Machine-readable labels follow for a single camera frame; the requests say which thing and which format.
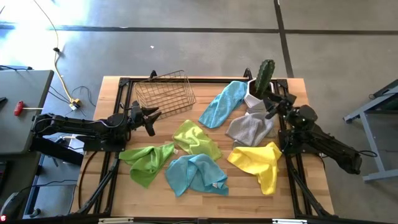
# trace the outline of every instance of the red handle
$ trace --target red handle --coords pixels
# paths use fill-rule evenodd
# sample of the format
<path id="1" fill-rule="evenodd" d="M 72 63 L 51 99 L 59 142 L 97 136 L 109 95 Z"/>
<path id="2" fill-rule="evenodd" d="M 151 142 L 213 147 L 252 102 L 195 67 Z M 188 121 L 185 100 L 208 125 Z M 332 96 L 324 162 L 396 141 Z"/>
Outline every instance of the red handle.
<path id="1" fill-rule="evenodd" d="M 22 110 L 24 109 L 24 102 L 20 101 L 17 103 L 17 106 L 15 106 L 14 109 L 14 115 L 19 116 L 22 113 Z"/>

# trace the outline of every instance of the wooden table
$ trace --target wooden table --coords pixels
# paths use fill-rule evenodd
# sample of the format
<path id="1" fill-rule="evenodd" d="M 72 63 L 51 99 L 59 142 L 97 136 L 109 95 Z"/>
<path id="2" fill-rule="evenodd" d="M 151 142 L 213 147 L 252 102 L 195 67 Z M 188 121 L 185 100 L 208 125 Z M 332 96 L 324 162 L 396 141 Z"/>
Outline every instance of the wooden table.
<path id="1" fill-rule="evenodd" d="M 116 92 L 120 77 L 104 77 L 99 93 L 94 119 L 107 118 L 113 113 Z M 301 78 L 287 79 L 289 92 L 297 96 L 296 106 L 308 104 L 304 80 Z M 230 122 L 243 116 L 246 105 L 243 103 L 234 110 L 223 125 L 216 129 L 208 129 L 198 122 L 198 119 L 214 97 L 221 93 L 225 83 L 191 83 L 197 103 L 193 109 L 158 120 L 154 124 L 156 135 L 149 137 L 144 128 L 132 132 L 132 138 L 126 149 L 135 149 L 144 146 L 160 146 L 172 142 L 172 134 L 186 120 L 194 121 L 207 135 L 217 142 L 223 153 L 223 157 L 217 160 L 217 164 L 228 176 L 227 186 L 229 195 L 206 194 L 187 190 L 181 197 L 176 198 L 173 190 L 165 178 L 165 170 L 170 161 L 177 159 L 186 153 L 179 150 L 178 155 L 172 155 L 164 165 L 155 180 L 148 189 L 130 179 L 130 166 L 121 161 L 118 172 L 118 179 L 114 193 L 112 216 L 122 217 L 217 217 L 217 218 L 292 218 L 294 217 L 292 198 L 290 196 L 289 179 L 284 158 L 278 161 L 279 173 L 277 178 L 277 190 L 274 195 L 265 196 L 261 193 L 257 178 L 247 174 L 226 158 L 232 151 L 233 140 L 225 132 Z M 136 99 L 133 91 L 132 100 Z M 265 146 L 271 141 L 277 140 L 279 121 L 275 121 L 274 129 L 261 142 L 259 146 Z M 88 156 L 85 156 L 82 164 L 84 167 Z M 104 153 L 99 152 L 88 164 L 82 184 L 82 203 L 92 195 L 98 186 Z M 303 164 L 308 188 L 312 191 L 323 207 L 333 213 L 328 184 L 326 181 L 323 164 L 319 157 L 303 155 Z M 103 196 L 104 208 L 108 189 L 105 189 Z M 298 192 L 302 205 L 302 194 Z M 77 190 L 71 212 L 77 211 Z"/>

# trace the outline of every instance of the metal wire basket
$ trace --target metal wire basket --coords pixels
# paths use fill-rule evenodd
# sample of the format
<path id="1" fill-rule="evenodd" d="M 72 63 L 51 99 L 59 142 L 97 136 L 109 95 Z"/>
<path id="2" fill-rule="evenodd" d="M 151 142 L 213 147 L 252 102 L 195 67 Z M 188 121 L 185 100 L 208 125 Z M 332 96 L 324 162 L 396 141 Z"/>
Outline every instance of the metal wire basket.
<path id="1" fill-rule="evenodd" d="M 188 111 L 197 101 L 183 70 L 149 78 L 134 87 L 141 106 L 159 107 L 162 114 L 158 119 Z"/>

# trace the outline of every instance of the gray floor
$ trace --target gray floor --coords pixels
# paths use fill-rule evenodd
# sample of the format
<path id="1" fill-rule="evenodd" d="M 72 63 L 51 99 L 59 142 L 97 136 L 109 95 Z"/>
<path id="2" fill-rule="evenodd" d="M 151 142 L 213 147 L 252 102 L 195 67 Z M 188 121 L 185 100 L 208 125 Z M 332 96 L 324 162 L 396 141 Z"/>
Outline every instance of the gray floor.
<path id="1" fill-rule="evenodd" d="M 63 25 L 277 28 L 271 0 L 38 2 L 54 23 Z M 280 5 L 286 29 L 398 30 L 396 1 L 280 0 Z M 0 64 L 52 68 L 55 34 L 32 32 L 48 25 L 34 5 L 7 6 L 0 19 L 29 23 L 28 29 L 0 30 Z M 274 77 L 287 76 L 279 34 L 64 31 L 59 36 L 65 54 L 58 63 L 60 73 L 70 90 L 88 86 L 93 100 L 104 75 L 184 69 L 189 75 L 241 76 L 246 67 L 256 71 L 262 60 L 273 58 L 277 64 Z M 350 146 L 369 150 L 360 121 L 345 124 L 342 117 L 367 102 L 370 93 L 398 78 L 397 36 L 288 35 L 287 43 L 294 75 L 305 79 L 318 124 Z M 52 86 L 62 90 L 57 78 Z M 83 100 L 85 118 L 92 118 L 94 107 L 87 103 L 84 90 L 76 91 L 75 96 Z M 65 114 L 69 110 L 49 95 L 44 112 Z M 84 118 L 79 112 L 69 116 Z M 337 215 L 398 220 L 398 178 L 364 184 L 360 175 L 348 175 L 329 159 L 325 163 Z M 373 159 L 364 157 L 362 173 L 375 171 Z"/>

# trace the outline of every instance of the green cloth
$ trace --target green cloth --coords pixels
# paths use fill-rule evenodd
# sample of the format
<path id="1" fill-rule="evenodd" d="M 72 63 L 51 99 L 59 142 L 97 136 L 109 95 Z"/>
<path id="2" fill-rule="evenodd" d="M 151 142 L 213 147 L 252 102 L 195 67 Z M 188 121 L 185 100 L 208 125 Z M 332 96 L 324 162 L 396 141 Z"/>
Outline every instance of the green cloth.
<path id="1" fill-rule="evenodd" d="M 174 142 L 185 152 L 193 155 L 206 154 L 214 161 L 221 157 L 221 151 L 202 129 L 191 120 L 186 120 L 174 133 Z"/>
<path id="2" fill-rule="evenodd" d="M 148 188 L 173 151 L 174 143 L 159 147 L 148 146 L 120 152 L 119 159 L 131 165 L 131 179 Z"/>

